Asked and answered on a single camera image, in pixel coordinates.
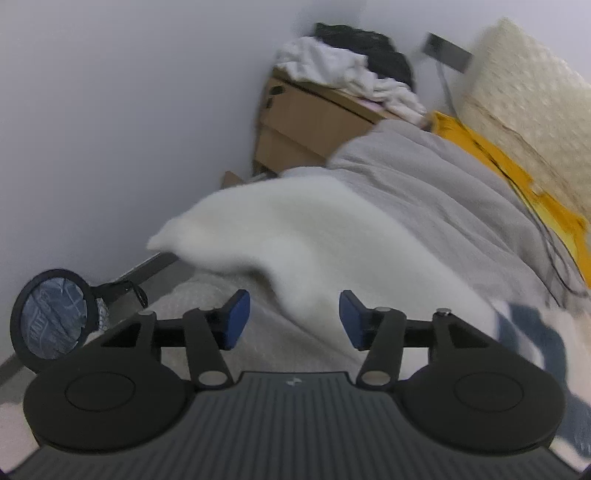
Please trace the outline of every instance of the gray bedding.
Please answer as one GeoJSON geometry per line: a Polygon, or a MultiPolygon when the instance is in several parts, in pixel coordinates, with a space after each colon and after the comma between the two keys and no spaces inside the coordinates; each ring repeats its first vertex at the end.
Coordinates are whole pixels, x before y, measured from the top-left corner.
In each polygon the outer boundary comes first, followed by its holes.
{"type": "MultiPolygon", "coordinates": [[[[544,279],[561,303],[591,310],[566,296],[556,279],[546,280],[551,267],[540,234],[511,189],[446,140],[387,120],[344,145],[327,168],[285,173],[317,174],[338,178],[401,222],[484,298],[542,307],[551,299],[544,279]]],[[[252,314],[237,347],[224,353],[233,375],[244,369],[357,372],[359,361],[331,351],[286,319],[262,278],[198,271],[151,309],[161,319],[179,317],[191,308],[220,306],[237,288],[251,292],[252,314]]],[[[188,375],[179,353],[163,352],[163,361],[188,375]]],[[[426,358],[409,352],[403,369],[422,362],[426,358]]]]}

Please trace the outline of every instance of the yellow cloth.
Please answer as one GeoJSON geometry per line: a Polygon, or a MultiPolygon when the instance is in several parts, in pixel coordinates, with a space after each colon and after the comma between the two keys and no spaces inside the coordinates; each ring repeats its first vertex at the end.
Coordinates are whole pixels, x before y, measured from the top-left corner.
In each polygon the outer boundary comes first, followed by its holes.
{"type": "Polygon", "coordinates": [[[432,133],[455,143],[504,178],[496,165],[475,145],[473,139],[476,140],[495,159],[511,180],[519,186],[541,220],[564,242],[566,248],[569,249],[570,254],[577,262],[585,282],[591,287],[591,254],[585,241],[587,232],[585,218],[568,210],[549,193],[536,191],[534,180],[523,168],[486,138],[469,128],[467,130],[472,137],[466,133],[454,118],[440,112],[433,112],[432,133]]]}

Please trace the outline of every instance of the fluffy white fabric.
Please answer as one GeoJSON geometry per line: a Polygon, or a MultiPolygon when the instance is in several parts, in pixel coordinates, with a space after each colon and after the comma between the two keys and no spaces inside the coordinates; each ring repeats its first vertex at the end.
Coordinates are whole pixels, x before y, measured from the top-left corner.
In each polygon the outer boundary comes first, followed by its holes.
{"type": "Polygon", "coordinates": [[[351,95],[383,103],[386,110],[415,125],[419,125],[427,113],[406,83],[380,79],[368,70],[365,55],[328,46],[314,37],[301,37],[283,45],[276,65],[296,82],[339,88],[351,95]]]}
{"type": "Polygon", "coordinates": [[[409,318],[449,307],[496,337],[486,301],[402,225],[331,177],[221,190],[168,221],[148,248],[217,273],[263,272],[291,321],[355,358],[338,315],[347,289],[369,307],[409,318]]]}

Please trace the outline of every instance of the metal screw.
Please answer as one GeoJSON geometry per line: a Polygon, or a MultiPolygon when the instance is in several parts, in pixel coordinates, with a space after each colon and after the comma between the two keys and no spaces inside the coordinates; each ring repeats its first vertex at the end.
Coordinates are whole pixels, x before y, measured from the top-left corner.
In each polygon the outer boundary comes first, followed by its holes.
{"type": "Polygon", "coordinates": [[[361,375],[361,381],[371,387],[383,387],[390,383],[390,375],[381,370],[369,370],[361,375]]]}
{"type": "Polygon", "coordinates": [[[199,375],[197,380],[199,380],[199,383],[207,387],[219,387],[226,383],[228,376],[219,370],[207,370],[199,375]]]}

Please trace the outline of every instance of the power cord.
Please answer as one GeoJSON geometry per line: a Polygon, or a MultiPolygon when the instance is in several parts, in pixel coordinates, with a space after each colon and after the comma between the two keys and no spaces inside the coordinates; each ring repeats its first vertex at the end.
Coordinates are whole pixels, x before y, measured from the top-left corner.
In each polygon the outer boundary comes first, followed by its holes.
{"type": "MultiPolygon", "coordinates": [[[[509,183],[509,186],[511,187],[511,189],[514,191],[514,193],[519,197],[519,199],[526,206],[526,211],[528,212],[531,221],[533,222],[533,224],[535,225],[535,227],[537,228],[538,232],[540,233],[540,235],[542,237],[545,253],[546,253],[546,256],[548,257],[548,261],[550,262],[552,270],[554,270],[556,277],[558,278],[558,280],[560,281],[560,283],[562,284],[564,289],[566,291],[568,291],[570,294],[572,294],[578,298],[588,298],[589,292],[587,290],[576,291],[569,286],[569,283],[571,280],[570,268],[569,268],[569,265],[564,260],[562,253],[560,252],[560,250],[556,246],[556,243],[555,243],[556,236],[550,232],[550,229],[544,223],[544,221],[540,218],[538,212],[535,211],[534,206],[531,204],[529,199],[525,196],[523,190],[521,190],[519,185],[517,185],[516,182],[505,172],[505,170],[503,170],[503,168],[494,159],[494,157],[486,150],[486,148],[484,148],[482,145],[480,145],[480,143],[472,136],[472,134],[470,133],[468,128],[460,120],[460,117],[457,114],[457,110],[453,104],[452,92],[449,88],[449,84],[447,83],[447,79],[446,79],[444,71],[443,71],[443,63],[439,59],[436,59],[436,63],[437,63],[437,74],[439,75],[439,79],[441,81],[441,86],[442,86],[443,92],[445,94],[447,107],[449,108],[450,112],[454,116],[454,120],[462,128],[462,130],[464,130],[464,132],[468,135],[470,140],[474,143],[475,147],[478,148],[478,150],[480,150],[486,156],[486,158],[501,172],[503,177],[505,177],[505,179],[509,183]],[[566,273],[567,273],[567,280],[565,280],[563,278],[563,276],[560,274],[560,272],[558,271],[558,267],[556,266],[556,257],[558,257],[560,259],[560,261],[562,262],[562,264],[564,265],[564,269],[566,270],[566,273]]],[[[572,260],[572,264],[574,265],[575,269],[577,270],[577,273],[579,274],[580,279],[584,283],[584,279],[581,274],[581,271],[579,270],[579,266],[577,265],[573,256],[571,255],[571,253],[569,252],[569,250],[566,247],[565,247],[565,250],[568,253],[568,255],[570,256],[570,258],[572,260]]],[[[546,287],[546,289],[548,290],[550,295],[552,295],[552,298],[557,303],[557,305],[561,307],[562,305],[556,299],[556,296],[554,295],[554,293],[552,293],[550,287],[548,285],[546,285],[545,283],[544,283],[544,286],[546,287]]]]}

